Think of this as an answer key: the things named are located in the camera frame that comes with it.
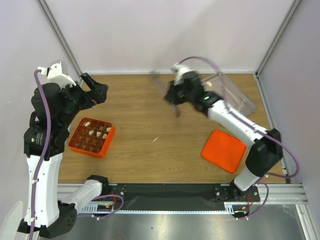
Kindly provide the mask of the metal tongs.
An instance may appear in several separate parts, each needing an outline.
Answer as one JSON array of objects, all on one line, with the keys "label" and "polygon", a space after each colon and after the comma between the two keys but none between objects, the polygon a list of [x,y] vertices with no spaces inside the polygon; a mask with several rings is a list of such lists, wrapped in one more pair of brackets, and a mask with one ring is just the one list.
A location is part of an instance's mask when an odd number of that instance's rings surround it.
[{"label": "metal tongs", "polygon": [[165,87],[164,83],[160,80],[160,74],[156,71],[151,71],[150,72],[152,81],[154,83],[154,85],[158,88],[158,90],[160,91],[160,94],[162,96],[162,98],[170,105],[172,111],[174,112],[174,115],[178,118],[181,114],[179,108],[177,105],[174,105],[172,103],[170,103],[167,99],[166,99],[166,95],[168,92],[168,89]]}]

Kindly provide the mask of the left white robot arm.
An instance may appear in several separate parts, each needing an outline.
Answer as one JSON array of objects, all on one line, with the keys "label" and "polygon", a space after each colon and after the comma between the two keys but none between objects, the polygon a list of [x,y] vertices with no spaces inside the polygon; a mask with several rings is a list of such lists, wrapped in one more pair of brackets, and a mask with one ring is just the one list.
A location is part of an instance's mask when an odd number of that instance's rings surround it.
[{"label": "left white robot arm", "polygon": [[105,200],[110,194],[109,180],[91,175],[76,191],[58,199],[59,170],[70,135],[69,126],[80,111],[107,99],[106,84],[96,82],[87,73],[81,78],[88,91],[75,82],[61,86],[57,80],[51,80],[38,83],[31,98],[34,110],[23,136],[29,170],[28,205],[18,226],[18,231],[30,238],[35,232],[47,239],[68,233],[83,207],[96,198]]}]

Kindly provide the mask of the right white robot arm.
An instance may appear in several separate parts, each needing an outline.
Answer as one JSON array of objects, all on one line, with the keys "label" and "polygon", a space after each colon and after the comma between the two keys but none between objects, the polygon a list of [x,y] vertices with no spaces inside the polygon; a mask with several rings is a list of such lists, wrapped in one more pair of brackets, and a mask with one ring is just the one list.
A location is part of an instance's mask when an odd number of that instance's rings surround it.
[{"label": "right white robot arm", "polygon": [[174,106],[191,104],[196,111],[225,127],[250,148],[244,169],[230,183],[230,195],[234,200],[246,198],[248,189],[283,158],[280,132],[255,124],[235,110],[224,97],[206,90],[196,71],[177,70],[164,98]]}]

